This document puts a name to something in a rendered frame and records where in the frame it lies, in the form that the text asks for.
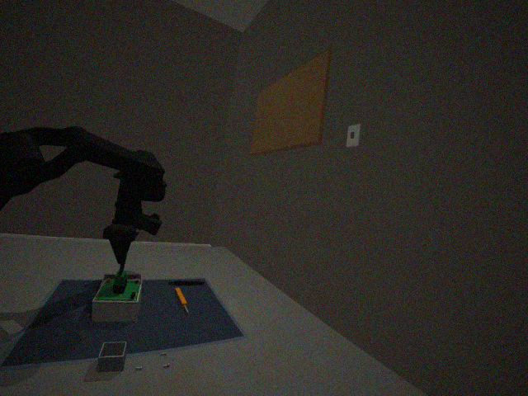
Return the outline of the green circuit board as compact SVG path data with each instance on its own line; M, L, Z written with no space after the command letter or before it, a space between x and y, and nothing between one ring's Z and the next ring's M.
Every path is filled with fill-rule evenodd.
M113 285L115 284L115 280L110 280L109 283L107 283L107 280L105 281L105 283L103 284L103 286L101 287L101 290L99 290L100 292L98 293L97 297L95 298L95 300L119 300L119 301L122 301L122 300L127 300L127 301L131 301L131 300L135 300L136 301L136 298L137 298L137 294L139 292L139 285L140 285L140 281L138 283L135 283L135 280L128 280L127 283L126 283L126 287L125 287L125 292L124 294L113 294ZM134 299L131 299L130 295L135 292L135 297Z

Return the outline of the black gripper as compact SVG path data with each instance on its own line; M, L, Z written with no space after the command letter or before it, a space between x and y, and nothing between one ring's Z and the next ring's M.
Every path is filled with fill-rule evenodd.
M109 239L117 262L122 264L130 244L139 234L131 223L134 212L141 210L141 201L117 198L115 206L115 218L112 224L103 229L103 238Z

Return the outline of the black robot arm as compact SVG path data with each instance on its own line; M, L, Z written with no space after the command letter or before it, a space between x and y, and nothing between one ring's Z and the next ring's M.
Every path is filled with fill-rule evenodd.
M41 145L67 148L46 162ZM33 127L0 134L0 210L13 196L29 193L40 183L61 177L73 165L84 161L120 171L113 175L120 179L117 198L152 202L164 199L165 170L152 153L128 150L81 126ZM159 215L148 216L140 209L134 212L131 226L155 235L162 224Z

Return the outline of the dark blue work mat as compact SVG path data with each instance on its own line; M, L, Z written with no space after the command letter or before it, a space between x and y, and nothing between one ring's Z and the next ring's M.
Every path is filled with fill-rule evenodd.
M249 338L205 277L143 279L137 322L93 322L102 280L59 279L3 352L0 371L98 361L104 342L127 342L130 358Z

